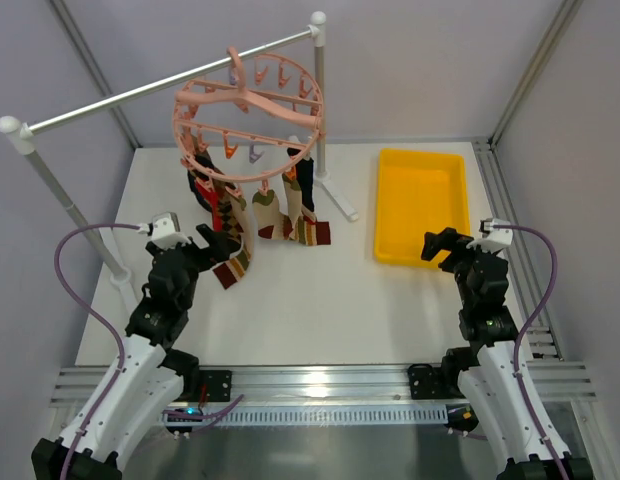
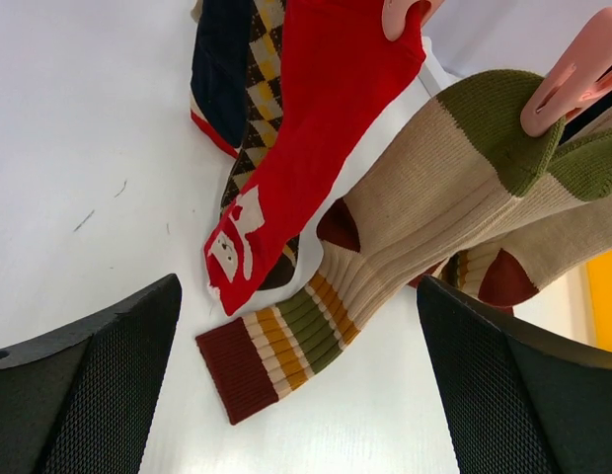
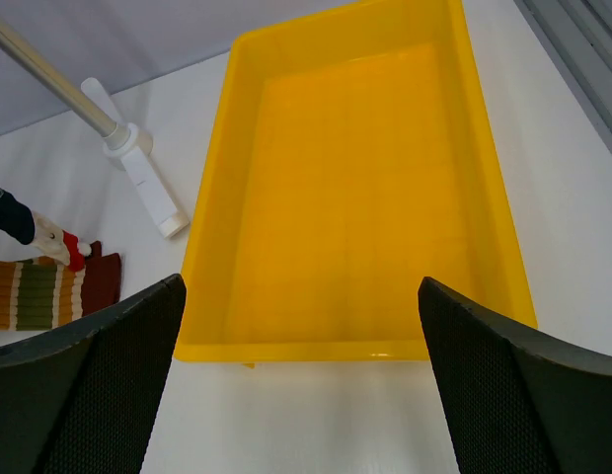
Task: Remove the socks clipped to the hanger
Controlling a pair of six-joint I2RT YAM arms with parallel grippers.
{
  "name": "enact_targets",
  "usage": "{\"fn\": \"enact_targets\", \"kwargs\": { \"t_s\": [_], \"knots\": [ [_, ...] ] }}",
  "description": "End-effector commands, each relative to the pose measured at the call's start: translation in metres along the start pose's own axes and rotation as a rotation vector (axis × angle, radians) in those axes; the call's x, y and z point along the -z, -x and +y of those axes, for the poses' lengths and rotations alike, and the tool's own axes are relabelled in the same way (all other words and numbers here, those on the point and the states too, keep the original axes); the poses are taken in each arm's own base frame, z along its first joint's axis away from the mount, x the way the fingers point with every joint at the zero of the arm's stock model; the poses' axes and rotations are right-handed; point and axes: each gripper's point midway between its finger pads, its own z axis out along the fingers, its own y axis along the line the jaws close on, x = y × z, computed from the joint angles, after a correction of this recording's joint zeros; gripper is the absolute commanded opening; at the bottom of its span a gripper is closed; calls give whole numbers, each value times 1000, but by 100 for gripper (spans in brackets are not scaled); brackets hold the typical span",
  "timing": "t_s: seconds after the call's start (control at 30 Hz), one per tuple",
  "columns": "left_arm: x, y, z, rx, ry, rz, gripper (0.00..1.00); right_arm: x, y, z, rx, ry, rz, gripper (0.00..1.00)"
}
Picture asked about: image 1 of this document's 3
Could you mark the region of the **pink round clip hanger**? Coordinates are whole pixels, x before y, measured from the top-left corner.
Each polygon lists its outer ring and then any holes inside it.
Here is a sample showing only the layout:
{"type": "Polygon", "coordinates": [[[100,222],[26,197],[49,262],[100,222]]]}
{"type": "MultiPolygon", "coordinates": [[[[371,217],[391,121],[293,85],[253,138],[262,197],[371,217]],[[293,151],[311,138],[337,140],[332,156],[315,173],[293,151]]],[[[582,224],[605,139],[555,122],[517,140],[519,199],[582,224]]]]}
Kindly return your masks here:
{"type": "Polygon", "coordinates": [[[228,78],[203,75],[174,95],[172,128],[188,172],[260,183],[290,170],[324,136],[314,74],[278,54],[242,60],[230,47],[228,78]]]}

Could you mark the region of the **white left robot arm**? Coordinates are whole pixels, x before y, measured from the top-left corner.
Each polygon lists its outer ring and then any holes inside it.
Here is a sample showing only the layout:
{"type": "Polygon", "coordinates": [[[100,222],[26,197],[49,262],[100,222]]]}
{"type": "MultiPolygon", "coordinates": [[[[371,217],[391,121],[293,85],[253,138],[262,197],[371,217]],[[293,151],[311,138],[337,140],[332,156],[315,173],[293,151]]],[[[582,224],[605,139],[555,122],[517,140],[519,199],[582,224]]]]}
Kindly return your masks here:
{"type": "Polygon", "coordinates": [[[238,246],[206,224],[199,247],[172,216],[136,231],[148,236],[152,257],[142,297],[125,332],[96,311],[114,337],[116,355],[83,408],[56,440],[41,439],[31,461],[38,479],[120,479],[132,453],[166,407],[199,385],[197,357],[175,349],[188,323],[199,276],[230,259],[238,246]]]}

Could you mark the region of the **beige maroon striped sock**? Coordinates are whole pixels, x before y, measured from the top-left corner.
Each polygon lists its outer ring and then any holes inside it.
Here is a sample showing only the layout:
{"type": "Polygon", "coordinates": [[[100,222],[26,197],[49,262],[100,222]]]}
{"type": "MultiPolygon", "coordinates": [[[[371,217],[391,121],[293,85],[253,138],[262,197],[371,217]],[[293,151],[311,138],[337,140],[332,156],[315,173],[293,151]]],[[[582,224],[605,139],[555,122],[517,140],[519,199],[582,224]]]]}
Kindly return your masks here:
{"type": "MultiPolygon", "coordinates": [[[[294,194],[300,196],[299,191],[293,191],[290,188],[290,184],[284,181],[283,175],[282,180],[286,195],[286,201],[288,199],[292,199],[292,196],[294,194]]],[[[317,221],[312,224],[304,220],[298,220],[297,222],[295,222],[290,221],[289,219],[289,222],[290,232],[286,240],[290,240],[304,246],[327,246],[331,244],[331,229],[330,224],[327,221],[320,221],[317,219],[317,221]]]]}

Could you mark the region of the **beige olive striped sock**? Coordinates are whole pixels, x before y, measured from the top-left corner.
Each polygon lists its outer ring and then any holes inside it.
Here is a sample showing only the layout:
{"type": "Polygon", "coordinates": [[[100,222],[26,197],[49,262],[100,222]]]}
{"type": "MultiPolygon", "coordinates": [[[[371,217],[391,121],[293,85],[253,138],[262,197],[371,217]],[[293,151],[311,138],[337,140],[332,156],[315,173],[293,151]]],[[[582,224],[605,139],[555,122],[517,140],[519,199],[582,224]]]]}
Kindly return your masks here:
{"type": "Polygon", "coordinates": [[[286,240],[290,222],[280,211],[279,199],[274,190],[257,190],[252,197],[252,206],[257,221],[258,236],[268,240],[286,240]]]}

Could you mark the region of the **navy santa sock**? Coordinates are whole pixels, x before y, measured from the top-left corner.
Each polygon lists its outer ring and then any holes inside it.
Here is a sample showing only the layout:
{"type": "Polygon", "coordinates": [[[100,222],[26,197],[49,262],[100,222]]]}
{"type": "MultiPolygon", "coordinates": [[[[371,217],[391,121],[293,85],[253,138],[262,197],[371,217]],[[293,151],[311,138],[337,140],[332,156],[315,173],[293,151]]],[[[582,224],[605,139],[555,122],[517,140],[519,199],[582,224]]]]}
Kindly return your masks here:
{"type": "Polygon", "coordinates": [[[288,199],[288,217],[290,221],[304,220],[314,224],[317,219],[313,197],[314,160],[307,154],[290,170],[283,174],[284,181],[290,184],[293,191],[299,191],[288,199]]]}

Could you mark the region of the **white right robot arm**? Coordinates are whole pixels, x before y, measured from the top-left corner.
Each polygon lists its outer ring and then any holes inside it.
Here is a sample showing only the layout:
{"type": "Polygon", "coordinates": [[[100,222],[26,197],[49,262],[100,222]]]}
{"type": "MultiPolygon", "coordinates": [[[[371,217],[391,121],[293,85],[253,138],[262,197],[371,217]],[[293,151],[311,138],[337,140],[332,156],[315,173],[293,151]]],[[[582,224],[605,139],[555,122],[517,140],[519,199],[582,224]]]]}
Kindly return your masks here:
{"type": "Polygon", "coordinates": [[[591,479],[590,463],[576,457],[549,417],[522,356],[527,332],[506,306],[509,264],[500,253],[516,226],[482,221],[481,238],[454,228],[427,232],[421,258],[446,258],[439,268],[453,275],[461,299],[459,326],[467,346],[447,350],[440,367],[424,365],[412,379],[424,395],[468,400],[497,461],[500,479],[591,479]]]}

